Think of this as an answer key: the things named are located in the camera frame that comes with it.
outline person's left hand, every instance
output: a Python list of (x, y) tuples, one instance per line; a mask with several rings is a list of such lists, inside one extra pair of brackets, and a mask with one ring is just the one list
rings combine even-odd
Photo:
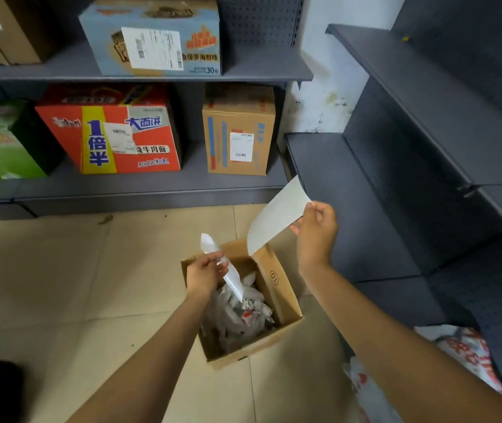
[(227, 262), (218, 264), (223, 252), (212, 252), (194, 261), (187, 268), (187, 296), (204, 298), (208, 301), (218, 288), (218, 282), (227, 273)]

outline green box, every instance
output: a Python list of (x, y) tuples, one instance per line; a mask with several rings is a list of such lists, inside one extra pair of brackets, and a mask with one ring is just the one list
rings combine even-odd
[(63, 156), (30, 102), (0, 101), (0, 179), (46, 177)]

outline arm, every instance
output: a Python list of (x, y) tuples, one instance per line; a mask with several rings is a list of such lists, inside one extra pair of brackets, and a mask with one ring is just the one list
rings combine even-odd
[(502, 395), (381, 311), (329, 265), (337, 234), (329, 205), (308, 204), (298, 266), (306, 285), (404, 422), (502, 422)]
[(204, 312), (226, 274), (223, 254), (188, 266), (187, 296), (157, 333), (100, 386), (67, 423), (146, 423), (163, 419)]

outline cardboard box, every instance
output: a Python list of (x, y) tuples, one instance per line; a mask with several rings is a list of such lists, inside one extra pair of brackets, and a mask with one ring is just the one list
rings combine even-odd
[(94, 0), (79, 17), (104, 75), (221, 75), (215, 0)]
[(180, 170), (166, 84), (59, 84), (36, 110), (83, 174)]
[(61, 40), (43, 0), (0, 0), (0, 63), (41, 63)]
[[(206, 361), (216, 370), (268, 348), (279, 341), (303, 319), (304, 315), (298, 304), (298, 299), (290, 286), (278, 258), (270, 246), (264, 245), (252, 256), (247, 253), (246, 239), (235, 240), (221, 246), (226, 257), (233, 263), (241, 278), (257, 271), (255, 286), (265, 296), (265, 304), (272, 309), (275, 329), (262, 334), (253, 343), (244, 346), (230, 354), (223, 354), (219, 341), (210, 335), (204, 335), (202, 330), (198, 337), (206, 356)], [(181, 262), (186, 284), (187, 267), (200, 255), (192, 256)]]
[(45, 177), (63, 156), (31, 104), (0, 102), (0, 178)]
[(272, 87), (209, 84), (202, 117), (208, 172), (267, 174), (276, 117)]

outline forearm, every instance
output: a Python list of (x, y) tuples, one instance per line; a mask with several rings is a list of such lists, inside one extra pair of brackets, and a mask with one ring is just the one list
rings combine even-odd
[(163, 419), (208, 300), (191, 296), (68, 423), (146, 423)]
[(406, 423), (502, 421), (500, 394), (382, 312), (337, 272), (322, 267), (303, 275)]

